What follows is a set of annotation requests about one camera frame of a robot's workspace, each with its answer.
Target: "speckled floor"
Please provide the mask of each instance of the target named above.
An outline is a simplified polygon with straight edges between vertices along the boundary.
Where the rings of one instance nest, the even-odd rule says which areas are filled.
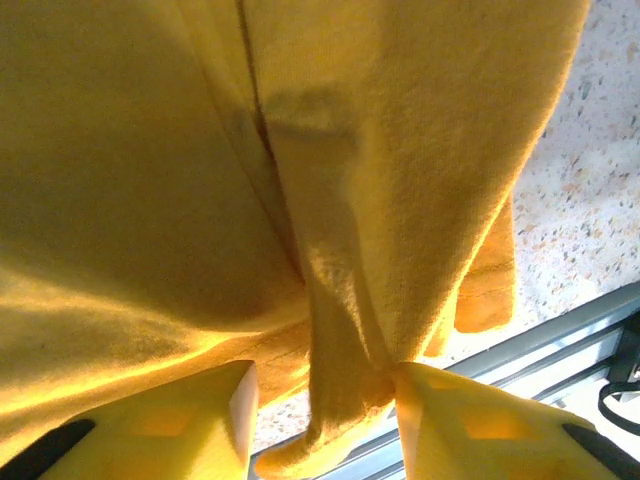
[[[640,0],[593,3],[571,76],[515,191],[518,301],[498,332],[456,334],[446,366],[640,280]],[[307,396],[263,409],[254,450],[303,431]]]

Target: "yellow plastic object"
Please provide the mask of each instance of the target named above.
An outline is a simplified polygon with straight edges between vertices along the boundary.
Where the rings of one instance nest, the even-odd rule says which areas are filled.
[[[416,363],[395,374],[409,480],[616,480],[562,429],[568,412]]]
[[[246,479],[255,365],[231,362],[84,412],[96,426],[41,480]]]

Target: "sleeve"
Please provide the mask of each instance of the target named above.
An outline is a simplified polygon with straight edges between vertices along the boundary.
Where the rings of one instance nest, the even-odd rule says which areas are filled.
[[[341,460],[455,311],[551,115],[587,0],[246,0],[311,300],[311,423],[266,478]]]

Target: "yellow sweatshirt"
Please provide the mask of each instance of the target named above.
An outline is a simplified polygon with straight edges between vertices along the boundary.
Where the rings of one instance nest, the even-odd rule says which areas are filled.
[[[260,472],[339,461],[396,363],[509,320],[507,199],[587,7],[1,2],[0,463],[238,358],[263,404],[310,378]]]

